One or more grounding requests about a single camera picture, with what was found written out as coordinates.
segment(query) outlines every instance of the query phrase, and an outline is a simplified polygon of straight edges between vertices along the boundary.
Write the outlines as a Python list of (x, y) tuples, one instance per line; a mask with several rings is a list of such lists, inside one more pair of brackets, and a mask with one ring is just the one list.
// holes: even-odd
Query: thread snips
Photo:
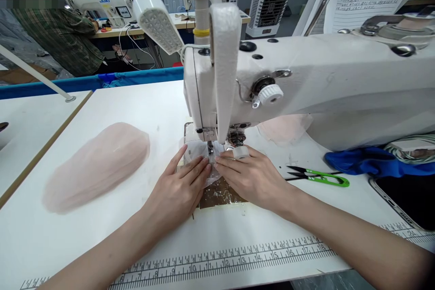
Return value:
[(295, 166), (291, 166), (291, 165), (288, 165), (287, 168), (298, 171), (298, 172), (287, 172), (287, 173), (291, 174), (293, 176), (299, 177), (299, 178), (308, 179), (311, 181), (317, 181), (317, 182), (321, 182), (324, 184), (330, 184), (330, 185), (339, 186), (339, 187), (349, 187), (349, 185), (350, 185), (349, 180), (347, 180), (346, 178), (340, 177), (338, 175), (326, 174), (323, 172), (314, 171), (314, 170), (305, 169), (305, 168), (300, 168), (300, 167), (295, 167)]

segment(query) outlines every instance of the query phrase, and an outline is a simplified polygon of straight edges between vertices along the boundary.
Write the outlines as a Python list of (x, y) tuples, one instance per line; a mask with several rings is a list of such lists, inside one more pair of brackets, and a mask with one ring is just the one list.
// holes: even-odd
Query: plaid shirt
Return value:
[(92, 75), (104, 55), (88, 40), (93, 24), (67, 9), (12, 9), (27, 33), (76, 77)]

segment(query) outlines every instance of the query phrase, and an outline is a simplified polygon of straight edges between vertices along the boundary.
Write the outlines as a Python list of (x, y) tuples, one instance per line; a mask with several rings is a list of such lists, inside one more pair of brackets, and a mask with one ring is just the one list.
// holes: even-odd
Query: person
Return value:
[[(215, 164), (240, 196), (321, 238), (376, 289), (419, 289), (432, 253), (304, 193), (287, 183), (265, 155), (247, 147), (250, 157), (236, 161), (227, 151)], [(176, 172), (186, 149), (174, 156), (136, 214), (39, 289), (106, 289), (182, 224), (198, 205), (211, 169), (207, 158), (198, 157)]]
[(132, 67), (121, 59), (105, 58), (88, 39), (98, 23), (61, 9), (12, 9), (14, 16), (35, 41), (75, 77), (121, 73)]

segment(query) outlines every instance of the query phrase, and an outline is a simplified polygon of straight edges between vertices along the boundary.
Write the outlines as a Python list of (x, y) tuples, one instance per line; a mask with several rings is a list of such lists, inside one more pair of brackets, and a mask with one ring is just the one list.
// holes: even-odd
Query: hand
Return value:
[(281, 177), (267, 156), (245, 146), (249, 157), (236, 161), (232, 151), (225, 151), (214, 167), (244, 199), (283, 216), (292, 192), (298, 189)]
[(183, 223), (197, 207), (211, 166), (199, 156), (176, 172), (183, 157), (184, 145), (168, 164), (141, 211), (148, 216), (156, 241)]
[(88, 19), (90, 20), (90, 22), (92, 23), (92, 25), (94, 25), (94, 30), (95, 32), (98, 32), (100, 26), (98, 26), (98, 22), (96, 22), (93, 18), (88, 17)]

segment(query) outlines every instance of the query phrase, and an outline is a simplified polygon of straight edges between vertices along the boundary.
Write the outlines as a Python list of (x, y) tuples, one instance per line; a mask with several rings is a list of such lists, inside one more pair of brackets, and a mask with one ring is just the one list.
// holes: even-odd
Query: smartphone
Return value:
[(435, 231), (435, 175), (370, 178), (369, 183), (412, 227)]

